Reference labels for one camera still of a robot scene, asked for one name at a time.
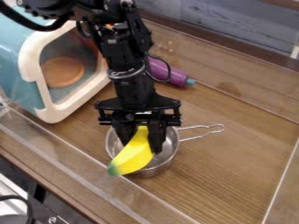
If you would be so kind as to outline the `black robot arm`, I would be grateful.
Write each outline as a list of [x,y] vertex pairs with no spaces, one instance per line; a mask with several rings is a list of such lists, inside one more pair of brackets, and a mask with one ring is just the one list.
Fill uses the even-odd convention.
[[80,35],[93,40],[107,61],[107,77],[116,90],[115,98],[95,103],[99,123],[113,128],[123,144],[145,126],[151,151],[160,153],[167,128],[181,124],[181,102],[156,93],[149,67],[155,42],[136,0],[16,0],[16,4],[32,16],[53,21],[36,24],[0,0],[0,14],[37,32],[53,32],[68,21],[76,22]]

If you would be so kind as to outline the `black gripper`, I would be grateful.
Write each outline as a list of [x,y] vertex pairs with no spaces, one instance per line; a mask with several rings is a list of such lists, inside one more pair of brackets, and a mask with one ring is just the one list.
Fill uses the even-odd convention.
[[112,125],[116,136],[127,145],[136,133],[136,125],[147,125],[148,143],[153,154],[163,151],[167,126],[181,125],[181,103],[160,95],[145,66],[128,71],[108,72],[116,97],[97,101],[99,123]]

